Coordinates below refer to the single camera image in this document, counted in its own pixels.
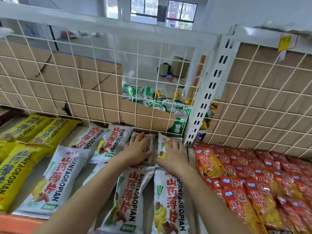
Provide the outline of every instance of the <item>hand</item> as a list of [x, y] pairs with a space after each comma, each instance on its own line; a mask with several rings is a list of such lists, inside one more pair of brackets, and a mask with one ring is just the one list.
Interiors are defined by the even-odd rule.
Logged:
[[131, 137], [130, 142], [126, 144], [123, 151], [115, 157], [122, 160], [125, 168], [139, 164], [153, 154], [152, 151], [145, 152], [149, 139], [150, 137], [144, 136], [144, 132], [135, 134]]
[[172, 139], [172, 147], [169, 142], [163, 139], [166, 148], [166, 156], [164, 159], [157, 157], [157, 163], [167, 172], [175, 175], [179, 179], [181, 174], [186, 173], [186, 169], [190, 168], [185, 148], [182, 142]]

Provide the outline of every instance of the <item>white wire grid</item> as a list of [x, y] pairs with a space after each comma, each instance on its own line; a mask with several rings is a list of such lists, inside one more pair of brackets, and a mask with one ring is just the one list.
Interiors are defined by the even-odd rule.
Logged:
[[[241, 44], [205, 142], [311, 156], [312, 58], [287, 52], [286, 59], [279, 62], [278, 55], [276, 49]], [[287, 74], [280, 77], [279, 71]], [[277, 110], [276, 104], [285, 105]], [[289, 116], [292, 120], [284, 123]]]
[[[163, 63], [163, 62], [171, 62], [173, 59], [172, 58], [166, 58], [162, 55], [163, 51], [164, 51], [164, 46], [165, 44], [161, 43], [161, 47], [160, 47], [160, 55], [159, 56], [155, 56], [153, 54], [151, 55], [145, 55], [145, 54], [140, 54], [139, 53], [139, 46], [140, 46], [140, 41], [137, 40], [137, 51], [136, 52], [127, 52], [127, 51], [120, 51], [120, 50], [117, 50], [115, 47], [116, 47], [116, 44], [115, 44], [115, 37], [114, 37], [114, 48], [113, 49], [109, 49], [109, 48], [102, 48], [102, 47], [95, 47], [94, 46], [94, 38], [98, 38], [98, 37], [94, 37], [94, 38], [88, 38], [88, 44], [81, 44], [81, 41], [80, 43], [75, 43], [74, 41], [75, 40], [72, 40], [70, 39], [69, 35], [68, 35], [68, 32], [67, 32], [67, 38], [66, 40], [48, 40], [48, 37], [47, 35], [49, 33], [46, 32], [46, 29], [44, 28], [44, 26], [41, 26], [42, 27], [42, 31], [44, 33], [44, 36], [45, 38], [42, 38], [42, 37], [29, 37], [27, 36], [25, 33], [24, 33], [24, 30], [23, 30], [23, 27], [20, 23], [20, 21], [17, 20], [17, 23], [18, 23], [18, 26], [21, 30], [21, 34], [12, 34], [12, 35], [9, 35], [5, 38], [5, 43], [7, 44], [7, 46], [9, 47], [10, 49], [10, 54], [12, 54], [12, 56], [8, 56], [8, 55], [1, 55], [0, 54], [0, 68], [3, 69], [3, 72], [4, 74], [0, 74], [0, 77], [2, 77], [2, 79], [6, 78], [10, 81], [10, 84], [12, 84], [14, 90], [10, 91], [8, 90], [8, 87], [6, 87], [6, 83], [5, 82], [0, 82], [0, 90], [2, 91], [3, 93], [3, 96], [5, 97], [5, 101], [4, 102], [2, 100], [2, 103], [0, 103], [1, 105], [6, 105], [6, 106], [12, 106], [12, 107], [15, 107], [15, 108], [20, 108], [20, 109], [25, 109], [27, 110], [29, 113], [31, 112], [38, 112], [38, 113], [42, 113], [42, 114], [51, 114], [51, 115], [54, 115], [54, 116], [64, 116], [66, 115], [66, 113], [64, 111], [62, 111], [60, 109], [60, 105], [61, 106], [64, 106], [65, 103], [67, 102], [69, 108], [70, 108], [70, 111], [72, 113], [72, 118], [76, 118], [76, 119], [80, 119], [82, 120], [83, 122], [99, 122], [99, 123], [121, 123], [122, 122], [122, 118], [121, 118], [121, 114], [122, 113], [127, 113], [127, 114], [130, 114], [130, 115], [134, 115], [134, 121], [132, 122], [133, 125], [135, 126], [136, 129], [139, 129], [139, 130], [144, 130], [144, 131], [148, 131], [150, 133], [155, 133], [155, 132], [163, 132], [163, 133], [166, 133], [168, 134], [168, 136], [178, 136], [178, 137], [181, 137], [183, 135], [183, 132], [184, 132], [184, 129], [185, 127], [183, 128], [183, 131], [182, 133], [167, 133], [167, 130], [170, 128], [170, 122], [173, 123], [175, 119], [172, 119], [171, 116], [172, 114], [170, 113], [170, 116], [169, 118], [163, 118], [163, 117], [157, 117], [154, 115], [155, 113], [155, 108], [153, 108], [153, 113], [152, 115], [144, 115], [145, 117], [150, 117], [151, 118], [151, 123], [150, 123], [150, 126], [144, 126], [144, 127], [138, 127], [137, 124], [137, 117], [140, 115], [137, 111], [137, 104], [135, 104], [135, 112], [132, 113], [130, 111], [127, 111], [127, 112], [122, 112], [121, 111], [121, 103], [122, 101], [121, 100], [124, 100], [124, 99], [121, 99], [121, 93], [122, 91], [120, 90], [121, 89], [121, 85], [119, 85], [121, 83], [121, 80], [119, 80], [120, 78], [123, 79], [123, 81], [127, 82], [127, 80], [133, 80], [135, 79], [135, 86], [140, 86], [138, 84], [138, 81], [146, 81], [146, 84], [156, 84], [156, 88], [154, 88], [154, 91], [156, 91], [156, 89], [159, 89], [159, 88], [162, 88], [167, 85], [170, 85], [171, 87], [171, 92], [168, 94], [169, 97], [171, 97], [172, 94], [176, 94], [177, 91], [178, 91], [178, 87], [179, 86], [184, 86], [183, 84], [180, 83], [180, 78], [181, 78], [181, 73], [182, 73], [182, 69], [183, 69], [183, 66], [184, 66], [184, 63], [185, 63], [185, 60], [186, 60], [186, 55], [188, 53], [188, 51], [191, 49], [191, 48], [188, 48], [188, 47], [182, 47], [183, 51], [184, 51], [184, 54], [180, 57], [183, 57], [183, 60], [174, 60], [174, 61], [179, 61], [179, 62], [182, 62], [182, 68], [181, 68], [181, 71], [180, 71], [180, 75], [179, 75], [179, 78], [178, 78], [178, 81], [177, 81], [177, 84], [174, 84], [174, 83], [171, 83], [169, 81], [160, 81], [159, 79], [159, 69], [160, 69], [160, 65]], [[29, 52], [31, 53], [31, 56], [32, 58], [31, 59], [23, 59], [23, 58], [20, 58], [18, 57], [15, 53], [14, 53], [14, 50], [12, 49], [11, 45], [13, 44], [12, 41], [10, 41], [11, 39], [13, 39], [13, 41], [15, 39], [19, 39], [19, 42], [21, 39], [24, 40], [24, 43], [28, 46], [28, 50]], [[51, 53], [51, 57], [52, 58], [52, 63], [50, 62], [45, 62], [45, 61], [39, 61], [40, 59], [36, 58], [35, 57], [35, 54], [33, 53], [33, 45], [44, 45], [46, 47], [47, 50], [50, 51]], [[70, 47], [70, 51], [69, 51], [69, 54], [72, 55], [72, 60], [73, 60], [73, 64], [74, 66], [66, 66], [66, 65], [58, 65], [57, 64], [57, 59], [55, 58], [55, 51], [54, 51], [54, 44], [61, 44], [61, 45], [68, 45]], [[79, 46], [79, 47], [87, 47], [89, 49], [92, 50], [92, 58], [94, 59], [94, 65], [95, 65], [95, 70], [90, 70], [90, 69], [82, 69], [82, 68], [79, 68], [78, 67], [78, 64], [77, 64], [77, 58], [76, 58], [76, 55], [74, 54], [74, 51], [73, 51], [73, 47], [75, 46]], [[115, 65], [115, 70], [114, 72], [106, 72], [106, 71], [103, 71], [102, 69], [99, 70], [97, 68], [98, 64], [98, 59], [97, 59], [97, 55], [99, 55], [99, 52], [101, 51], [109, 51], [110, 53], [113, 53], [113, 64]], [[166, 49], [167, 52], [170, 52], [170, 44], [169, 44], [169, 47], [168, 49]], [[129, 76], [129, 75], [125, 75], [123, 73], [119, 74], [117, 70], [117, 68], [120, 66], [120, 64], [118, 63], [118, 61], [116, 61], [116, 54], [124, 54], [124, 55], [134, 55], [136, 56], [137, 60], [136, 60], [136, 76], [133, 77], [132, 76]], [[141, 67], [141, 65], [139, 65], [139, 57], [148, 57], [148, 58], [154, 58], [154, 59], [157, 59], [158, 60], [158, 72], [157, 72], [157, 79], [154, 80], [154, 79], [148, 79], [148, 78], [139, 78], [138, 76], [138, 70], [139, 70], [139, 67]], [[17, 77], [17, 76], [12, 76], [8, 73], [8, 69], [12, 66], [10, 65], [5, 65], [5, 64], [2, 64], [2, 61], [4, 59], [13, 59], [17, 62], [18, 64], [18, 67], [20, 68], [22, 74], [23, 74], [23, 77], [20, 78], [20, 77]], [[23, 64], [25, 63], [30, 63], [32, 64], [32, 66], [34, 65], [34, 63], [36, 64], [37, 66], [37, 69], [38, 69], [38, 72], [39, 72], [39, 75], [40, 76], [37, 76], [38, 79], [30, 79], [29, 77], [27, 77], [25, 74], [24, 74], [24, 69], [23, 69]], [[201, 63], [197, 63], [195, 64], [195, 67], [197, 68]], [[47, 80], [45, 80], [45, 76], [41, 73], [42, 72], [42, 69], [39, 67], [40, 65], [44, 65], [44, 66], [54, 66], [57, 70], [57, 75], [55, 75], [54, 77], [56, 77], [57, 79], [59, 79], [60, 81], [60, 84], [56, 84], [56, 83], [53, 83], [53, 82], [47, 82]], [[68, 69], [72, 69], [72, 70], [75, 70], [75, 74], [76, 76], [78, 77], [78, 82], [79, 82], [79, 86], [69, 86], [69, 85], [65, 85], [63, 83], [63, 80], [64, 80], [64, 76], [62, 77], [62, 74], [60, 73], [60, 68], [68, 68]], [[96, 89], [87, 89], [86, 87], [84, 87], [81, 83], [81, 79], [80, 79], [80, 70], [84, 70], [84, 71], [87, 71], [87, 72], [92, 72], [92, 73], [96, 73], [96, 77], [97, 77], [97, 85], [98, 85], [98, 88], [97, 90]], [[107, 92], [107, 91], [102, 91], [101, 90], [101, 87], [100, 87], [100, 80], [99, 80], [99, 74], [109, 74], [109, 75], [114, 75], [115, 78], [116, 78], [116, 90], [112, 91], [112, 92]], [[16, 81], [15, 80], [23, 80], [27, 85], [28, 87], [30, 88], [31, 90], [31, 94], [23, 94], [21, 93], [19, 90], [18, 90], [18, 86], [16, 85]], [[33, 90], [32, 88], [32, 83], [37, 83], [37, 82], [41, 82], [44, 84], [44, 91], [46, 90], [47, 92], [47, 96], [46, 97], [40, 97], [38, 96], [38, 93], [35, 92], [35, 90]], [[62, 92], [51, 92], [51, 89], [49, 90], [49, 87], [50, 86], [60, 86], [61, 88], [61, 91], [64, 92], [64, 95], [65, 95], [65, 99], [64, 100], [58, 100], [56, 99], [57, 97], [55, 97], [56, 94], [61, 94]], [[193, 98], [195, 98], [196, 96], [196, 92], [197, 92], [197, 87], [196, 86], [186, 86], [186, 87], [189, 87], [189, 88], [193, 88], [195, 90], [195, 95]], [[81, 102], [76, 102], [75, 100], [72, 100], [72, 98], [70, 98], [70, 95], [68, 93], [68, 89], [72, 89], [72, 90], [79, 90], [81, 92], [81, 96], [82, 96], [82, 100]], [[88, 96], [86, 96], [85, 92], [97, 92], [99, 93], [98, 95], [100, 96], [100, 107], [99, 106], [94, 106], [94, 105], [90, 105], [88, 104], [87, 100], [92, 100], [92, 98], [86, 98]], [[103, 103], [103, 97], [108, 97], [109, 94], [111, 96], [114, 96], [116, 99], [117, 99], [117, 105], [115, 106], [115, 109], [111, 109], [111, 108], [106, 108], [104, 103]], [[13, 102], [13, 99], [12, 99], [12, 96], [17, 96], [18, 97], [18, 103], [19, 103], [19, 106], [17, 105], [16, 102]], [[37, 106], [34, 106], [33, 102], [32, 103], [29, 103], [28, 100], [26, 100], [31, 98], [31, 99], [34, 99], [38, 105], [39, 108], [37, 108]], [[47, 107], [45, 104], [49, 104], [49, 105], [52, 105], [52, 109], [51, 107], [49, 108], [49, 110], [47, 110]], [[74, 107], [82, 107], [84, 108], [85, 110], [85, 116], [80, 116], [80, 115], [77, 115], [75, 114], [75, 110], [73, 110]], [[91, 109], [96, 109], [97, 110], [97, 113], [98, 114], [101, 114], [101, 116], [96, 116], [94, 117], [94, 113], [93, 115], [91, 116], [90, 115], [90, 110]], [[111, 119], [107, 119], [105, 118], [105, 115], [107, 115], [108, 113], [110, 112], [114, 112], [114, 115], [113, 117], [114, 118], [114, 121], [112, 122]], [[154, 124], [153, 124], [153, 121], [155, 120], [155, 118], [159, 118], [159, 119], [162, 119], [164, 121], [166, 121], [166, 129], [165, 130], [155, 130], [154, 129]]]

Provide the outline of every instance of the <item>person's right hand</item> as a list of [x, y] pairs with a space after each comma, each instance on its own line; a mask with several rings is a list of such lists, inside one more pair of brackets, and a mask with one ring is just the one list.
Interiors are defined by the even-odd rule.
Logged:
[[166, 157], [162, 159], [157, 157], [158, 165], [162, 166], [167, 172], [180, 178], [181, 173], [185, 173], [185, 169], [190, 167], [185, 148], [182, 142], [172, 139], [172, 147], [169, 142], [163, 139], [166, 148]]

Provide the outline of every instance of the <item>window frame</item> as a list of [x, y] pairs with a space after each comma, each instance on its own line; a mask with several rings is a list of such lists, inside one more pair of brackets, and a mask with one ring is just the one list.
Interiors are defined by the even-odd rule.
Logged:
[[[145, 16], [145, 17], [157, 18], [157, 15], [146, 15], [146, 14], [141, 14], [141, 13], [132, 13], [131, 1], [132, 1], [132, 0], [130, 0], [130, 15], [137, 15], [137, 16]], [[144, 0], [144, 9], [143, 9], [143, 13], [145, 13], [145, 0]]]
[[[174, 19], [174, 18], [168, 18], [168, 17], [167, 17], [167, 16], [168, 16], [168, 11], [169, 11], [169, 3], [170, 3], [170, 1], [177, 1], [177, 2], [181, 2], [181, 3], [182, 3], [181, 14], [180, 14], [180, 18], [179, 18], [179, 19]], [[190, 21], [190, 20], [182, 20], [182, 19], [181, 19], [184, 3], [196, 4], [195, 15], [194, 15], [193, 21]], [[174, 21], [179, 21], [179, 22], [185, 22], [185, 23], [192, 23], [192, 24], [194, 24], [195, 16], [196, 16], [196, 11], [197, 11], [197, 7], [198, 7], [198, 3], [193, 3], [193, 2], [188, 2], [188, 1], [180, 1], [180, 0], [169, 0], [169, 1], [168, 1], [168, 9], [167, 9], [166, 19], [167, 19], [167, 20], [174, 20]]]

